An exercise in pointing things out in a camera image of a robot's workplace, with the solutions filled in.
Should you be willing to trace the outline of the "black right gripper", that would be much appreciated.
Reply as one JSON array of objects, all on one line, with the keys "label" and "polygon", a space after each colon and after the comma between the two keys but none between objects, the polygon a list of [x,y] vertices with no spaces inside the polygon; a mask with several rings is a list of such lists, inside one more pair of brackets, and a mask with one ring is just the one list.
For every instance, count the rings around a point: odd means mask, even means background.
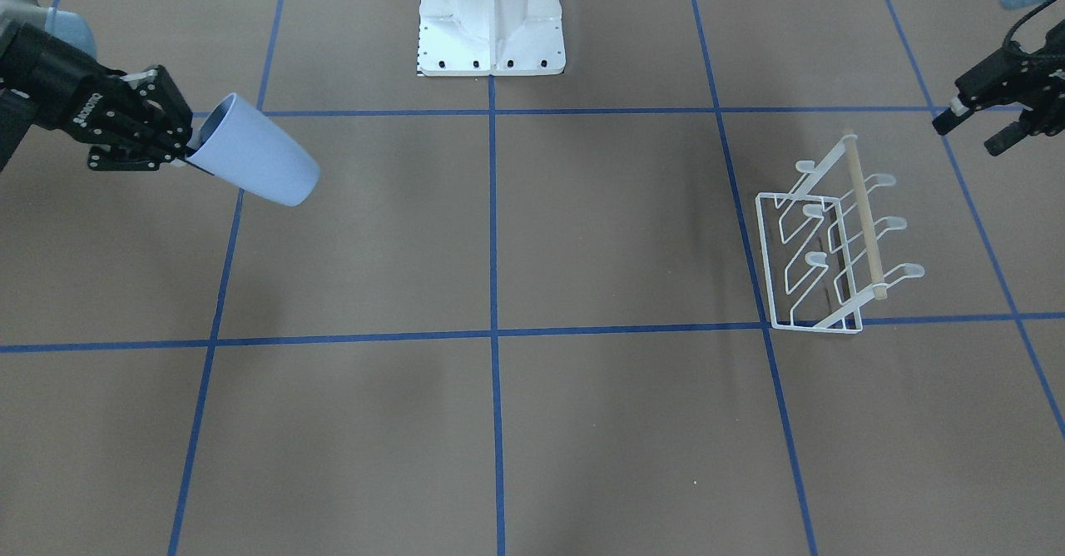
[{"label": "black right gripper", "polygon": [[[15,151],[37,125],[94,144],[91,171],[160,171],[194,154],[186,145],[193,112],[161,64],[125,75],[37,27],[3,22],[1,73],[4,153]],[[143,107],[146,115],[140,116]],[[138,116],[176,146],[133,146],[143,137]]]}]

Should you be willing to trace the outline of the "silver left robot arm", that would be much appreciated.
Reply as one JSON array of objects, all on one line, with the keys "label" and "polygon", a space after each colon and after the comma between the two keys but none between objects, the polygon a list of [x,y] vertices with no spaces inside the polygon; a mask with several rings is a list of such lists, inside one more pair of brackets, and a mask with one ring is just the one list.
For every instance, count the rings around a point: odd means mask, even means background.
[{"label": "silver left robot arm", "polygon": [[1064,127],[1064,27],[1048,29],[1043,46],[1028,51],[1016,33],[1043,10],[1062,0],[998,0],[1007,10],[1028,12],[1007,29],[998,48],[955,79],[956,94],[933,120],[940,136],[953,132],[977,112],[990,107],[1020,105],[1009,122],[983,146],[989,156],[1001,156],[1028,137],[1054,137]]}]

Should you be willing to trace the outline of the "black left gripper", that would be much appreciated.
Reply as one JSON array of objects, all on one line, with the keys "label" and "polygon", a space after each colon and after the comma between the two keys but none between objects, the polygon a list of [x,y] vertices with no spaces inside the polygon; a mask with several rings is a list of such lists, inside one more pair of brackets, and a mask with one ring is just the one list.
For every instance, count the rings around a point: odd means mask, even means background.
[{"label": "black left gripper", "polygon": [[1058,22],[1046,33],[1045,44],[1025,52],[1018,42],[1007,39],[955,81],[958,95],[951,98],[932,125],[944,137],[967,121],[978,110],[1020,104],[1025,113],[989,140],[984,149],[1001,156],[1013,146],[1045,134],[1048,124],[1063,122],[1064,24]]}]

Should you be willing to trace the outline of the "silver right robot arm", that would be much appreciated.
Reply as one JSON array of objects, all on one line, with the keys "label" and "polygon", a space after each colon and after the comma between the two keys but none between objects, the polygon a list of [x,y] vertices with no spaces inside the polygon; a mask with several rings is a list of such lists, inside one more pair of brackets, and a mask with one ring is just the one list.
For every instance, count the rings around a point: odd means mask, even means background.
[{"label": "silver right robot arm", "polygon": [[2,0],[1,162],[32,127],[91,147],[94,171],[155,171],[186,161],[191,109],[166,67],[104,67],[83,17],[38,0]]}]

